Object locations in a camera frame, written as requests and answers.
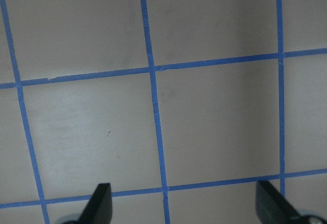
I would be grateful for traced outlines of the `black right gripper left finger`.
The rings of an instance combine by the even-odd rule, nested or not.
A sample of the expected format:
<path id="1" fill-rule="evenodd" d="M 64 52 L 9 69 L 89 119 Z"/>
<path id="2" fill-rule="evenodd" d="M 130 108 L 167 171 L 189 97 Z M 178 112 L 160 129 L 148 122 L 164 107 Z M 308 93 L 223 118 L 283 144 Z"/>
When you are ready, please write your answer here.
<path id="1" fill-rule="evenodd" d="M 109 224 L 112 220 L 110 183 L 98 184 L 77 223 Z"/>

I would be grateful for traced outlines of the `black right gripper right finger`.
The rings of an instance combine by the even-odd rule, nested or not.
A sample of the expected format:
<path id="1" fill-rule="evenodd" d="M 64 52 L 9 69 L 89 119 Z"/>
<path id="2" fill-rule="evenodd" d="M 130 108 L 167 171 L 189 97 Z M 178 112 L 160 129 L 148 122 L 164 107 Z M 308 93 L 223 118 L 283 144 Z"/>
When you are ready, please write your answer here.
<path id="1" fill-rule="evenodd" d="M 302 223 L 302 216 L 269 181 L 258 181 L 255 212 L 263 224 Z"/>

